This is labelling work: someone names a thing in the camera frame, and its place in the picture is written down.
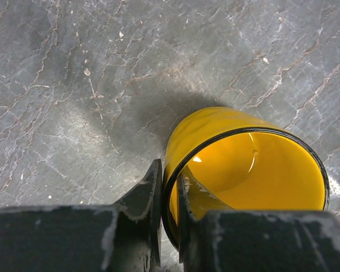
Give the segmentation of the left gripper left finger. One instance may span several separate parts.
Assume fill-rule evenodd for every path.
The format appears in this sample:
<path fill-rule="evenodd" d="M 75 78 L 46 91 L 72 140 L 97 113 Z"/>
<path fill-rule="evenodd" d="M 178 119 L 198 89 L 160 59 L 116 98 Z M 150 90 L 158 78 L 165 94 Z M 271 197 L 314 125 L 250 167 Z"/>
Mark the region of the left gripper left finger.
<path fill-rule="evenodd" d="M 109 205 L 0 209 L 0 271 L 155 271 L 162 163 Z"/>

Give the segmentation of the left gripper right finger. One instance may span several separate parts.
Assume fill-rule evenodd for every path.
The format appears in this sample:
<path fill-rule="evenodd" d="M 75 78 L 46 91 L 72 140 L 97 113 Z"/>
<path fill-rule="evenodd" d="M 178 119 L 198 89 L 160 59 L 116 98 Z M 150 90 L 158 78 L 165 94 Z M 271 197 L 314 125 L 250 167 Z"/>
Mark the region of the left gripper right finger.
<path fill-rule="evenodd" d="M 340 215 L 234 210 L 189 168 L 177 190 L 185 271 L 340 271 Z"/>

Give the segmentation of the yellow mug black handle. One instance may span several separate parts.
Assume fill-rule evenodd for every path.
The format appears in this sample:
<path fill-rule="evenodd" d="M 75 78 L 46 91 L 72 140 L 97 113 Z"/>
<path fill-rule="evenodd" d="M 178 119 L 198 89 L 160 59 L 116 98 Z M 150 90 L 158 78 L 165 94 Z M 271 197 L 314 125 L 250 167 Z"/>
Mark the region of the yellow mug black handle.
<path fill-rule="evenodd" d="M 302 139 L 232 108 L 203 108 L 175 127 L 165 152 L 162 217 L 174 247 L 177 179 L 185 169 L 233 209 L 324 211 L 329 205 L 326 169 Z"/>

